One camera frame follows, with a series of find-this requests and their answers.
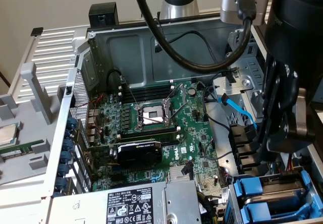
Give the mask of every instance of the cpu socket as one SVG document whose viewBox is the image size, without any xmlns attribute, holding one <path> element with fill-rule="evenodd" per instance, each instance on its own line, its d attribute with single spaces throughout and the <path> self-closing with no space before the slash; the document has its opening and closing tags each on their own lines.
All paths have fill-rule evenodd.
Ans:
<svg viewBox="0 0 323 224">
<path fill-rule="evenodd" d="M 139 106 L 137 116 L 137 130 L 143 130 L 144 127 L 158 125 L 156 127 L 169 126 L 170 104 L 146 103 Z"/>
<path fill-rule="evenodd" d="M 145 117 L 143 118 L 143 122 L 142 122 L 144 126 L 159 124 L 157 121 L 164 122 L 164 119 L 165 119 L 164 107 L 162 105 L 143 107 L 142 116 Z"/>
</svg>

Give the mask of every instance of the white wall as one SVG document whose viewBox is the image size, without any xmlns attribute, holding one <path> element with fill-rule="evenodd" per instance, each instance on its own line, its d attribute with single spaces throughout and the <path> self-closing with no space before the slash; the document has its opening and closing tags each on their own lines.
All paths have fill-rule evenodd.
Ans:
<svg viewBox="0 0 323 224">
<path fill-rule="evenodd" d="M 91 4 L 117 2 L 119 20 L 139 19 L 136 0 L 0 0 L 0 70 L 11 82 L 34 27 L 85 25 Z M 221 0 L 197 0 L 200 10 L 219 8 Z M 162 0 L 147 0 L 156 14 Z M 7 86 L 0 82 L 0 94 Z"/>
</svg>

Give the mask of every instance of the motherboard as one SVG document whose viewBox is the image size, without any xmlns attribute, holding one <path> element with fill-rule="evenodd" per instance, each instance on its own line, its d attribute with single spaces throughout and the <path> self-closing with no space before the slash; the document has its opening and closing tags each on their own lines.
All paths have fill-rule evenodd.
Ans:
<svg viewBox="0 0 323 224">
<path fill-rule="evenodd" d="M 85 152 L 96 175 L 92 190 L 194 179 L 204 194 L 219 196 L 218 163 L 204 156 L 217 154 L 202 89 L 184 81 L 97 96 Z"/>
</svg>

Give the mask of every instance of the green motherboard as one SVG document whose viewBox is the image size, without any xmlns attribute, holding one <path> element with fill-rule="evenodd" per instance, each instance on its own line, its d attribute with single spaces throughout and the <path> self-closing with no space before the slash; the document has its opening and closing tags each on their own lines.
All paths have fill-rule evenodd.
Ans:
<svg viewBox="0 0 323 224">
<path fill-rule="evenodd" d="M 95 136 L 92 146 L 88 149 L 94 159 L 97 170 L 97 180 L 93 183 L 93 191 L 118 188 L 133 183 L 151 183 L 169 181 L 170 168 L 185 166 L 188 161 L 194 165 L 194 180 L 200 189 L 207 195 L 220 195 L 219 184 L 214 183 L 214 177 L 218 174 L 218 163 L 204 157 L 206 145 L 212 140 L 212 132 L 209 121 L 203 116 L 202 90 L 197 89 L 197 83 L 190 81 L 172 84 L 174 95 L 170 98 L 172 114 L 180 107 L 180 111 L 172 118 L 166 133 L 151 133 L 148 136 L 128 138 L 136 129 L 138 111 L 137 103 L 119 103 L 116 95 L 105 94 L 103 98 L 92 106 L 99 109 L 101 118 L 97 123 L 97 129 L 105 131 L 104 136 Z M 152 100 L 149 106 L 158 104 L 160 100 Z M 157 141 L 162 143 L 162 161 L 153 167 L 122 168 L 109 158 L 110 151 L 117 150 L 119 145 L 140 142 Z M 209 147 L 206 154 L 216 157 L 215 150 Z"/>
</svg>

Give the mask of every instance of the warning label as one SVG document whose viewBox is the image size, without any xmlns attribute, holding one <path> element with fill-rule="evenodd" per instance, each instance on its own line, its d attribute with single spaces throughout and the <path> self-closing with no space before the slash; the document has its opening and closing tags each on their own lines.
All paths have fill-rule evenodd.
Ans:
<svg viewBox="0 0 323 224">
<path fill-rule="evenodd" d="M 152 188 L 109 193 L 106 224 L 152 224 Z"/>
</svg>

